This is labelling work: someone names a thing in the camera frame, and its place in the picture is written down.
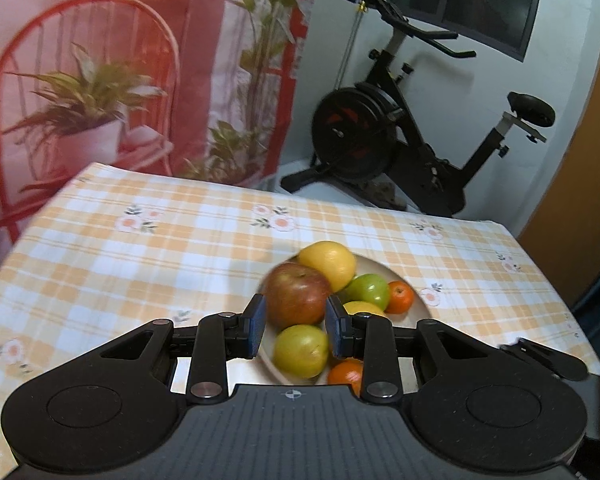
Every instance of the fruit plate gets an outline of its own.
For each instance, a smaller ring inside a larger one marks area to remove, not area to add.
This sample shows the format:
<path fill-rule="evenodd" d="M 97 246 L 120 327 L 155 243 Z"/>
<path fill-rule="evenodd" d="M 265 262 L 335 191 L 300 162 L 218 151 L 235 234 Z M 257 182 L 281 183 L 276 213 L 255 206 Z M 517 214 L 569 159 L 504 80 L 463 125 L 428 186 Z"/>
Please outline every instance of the fruit plate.
<path fill-rule="evenodd" d="M 360 256 L 356 254 L 356 276 L 360 276 L 361 274 L 378 274 L 382 278 L 384 278 L 387 283 L 394 282 L 396 280 L 405 281 L 404 278 L 398 276 L 395 272 L 393 272 L 388 267 L 380 264 L 374 260 L 366 258 L 365 256 Z M 258 290 L 262 290 L 262 283 L 260 283 L 260 287 Z M 422 299 L 417 295 L 413 300 L 413 304 L 411 308 L 408 310 L 406 314 L 388 314 L 387 317 L 391 320 L 394 326 L 404 326 L 409 328 L 415 328 L 416 323 L 421 319 L 427 319 L 430 317 L 430 313 L 425 306 Z M 324 330 L 324 323 L 320 324 L 320 327 Z M 266 324 L 264 329 L 264 334 L 262 335 L 262 342 L 260 343 L 260 352 L 258 353 L 262 363 L 267 368 L 267 370 L 273 375 L 275 380 L 279 384 L 287 384 L 291 385 L 299 385 L 299 386 L 311 386 L 313 384 L 326 384 L 327 383 L 327 375 L 331 370 L 331 366 L 337 363 L 336 359 L 330 357 L 330 360 L 327 363 L 326 368 L 320 373 L 318 376 L 311 379 L 303 379 L 296 376 L 292 376 L 289 374 L 285 374 L 278 370 L 272 361 L 273 358 L 273 347 L 276 341 L 276 336 L 279 331 L 271 326 L 269 323 Z M 402 374 L 402 387 L 405 392 L 414 392 L 418 389 L 418 385 L 416 382 L 416 377 L 413 371 L 413 366 L 411 365 L 410 358 L 399 358 L 400 365 L 400 373 Z"/>

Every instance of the red apple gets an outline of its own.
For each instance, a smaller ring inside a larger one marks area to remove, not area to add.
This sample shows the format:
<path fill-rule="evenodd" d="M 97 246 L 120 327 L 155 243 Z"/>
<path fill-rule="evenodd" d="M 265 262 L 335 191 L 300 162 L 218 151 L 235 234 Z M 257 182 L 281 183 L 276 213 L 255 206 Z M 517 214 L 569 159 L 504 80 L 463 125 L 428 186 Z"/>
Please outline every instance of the red apple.
<path fill-rule="evenodd" d="M 280 330 L 318 323 L 330 293 L 331 285 L 319 270 L 292 262 L 280 264 L 264 283 L 267 319 Z"/>

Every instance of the wooden panel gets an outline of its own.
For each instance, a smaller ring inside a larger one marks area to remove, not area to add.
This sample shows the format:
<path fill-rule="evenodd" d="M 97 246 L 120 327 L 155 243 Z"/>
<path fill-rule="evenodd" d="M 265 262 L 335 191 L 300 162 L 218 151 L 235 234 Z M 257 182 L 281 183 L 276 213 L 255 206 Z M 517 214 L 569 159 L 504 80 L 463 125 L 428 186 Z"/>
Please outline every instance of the wooden panel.
<path fill-rule="evenodd" d="M 582 124 L 519 242 L 569 306 L 600 273 L 600 68 Z"/>

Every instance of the plaid pattern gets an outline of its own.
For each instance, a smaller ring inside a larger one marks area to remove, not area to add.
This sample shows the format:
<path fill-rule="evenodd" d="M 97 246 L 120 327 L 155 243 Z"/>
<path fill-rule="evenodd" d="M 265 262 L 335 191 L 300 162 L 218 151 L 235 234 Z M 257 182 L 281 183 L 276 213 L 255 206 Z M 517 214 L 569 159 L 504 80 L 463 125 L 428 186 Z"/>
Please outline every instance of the plaid pattern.
<path fill-rule="evenodd" d="M 600 373 L 564 303 L 501 225 L 95 164 L 32 220 L 0 270 L 0 410 L 24 381 L 149 320 L 241 312 L 272 266 L 325 239 L 403 276 L 431 317 L 492 345 L 525 336 Z M 0 431 L 0 476 L 14 464 Z"/>

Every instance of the exercise bike seat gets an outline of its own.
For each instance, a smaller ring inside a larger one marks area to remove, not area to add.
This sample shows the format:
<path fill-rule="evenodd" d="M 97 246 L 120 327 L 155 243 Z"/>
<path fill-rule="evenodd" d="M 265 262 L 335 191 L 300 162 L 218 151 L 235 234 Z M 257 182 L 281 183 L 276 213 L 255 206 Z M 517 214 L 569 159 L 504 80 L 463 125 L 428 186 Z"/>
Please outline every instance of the exercise bike seat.
<path fill-rule="evenodd" d="M 507 96 L 511 111 L 527 123 L 548 128 L 555 123 L 555 111 L 551 106 L 537 97 L 527 94 L 509 92 Z"/>

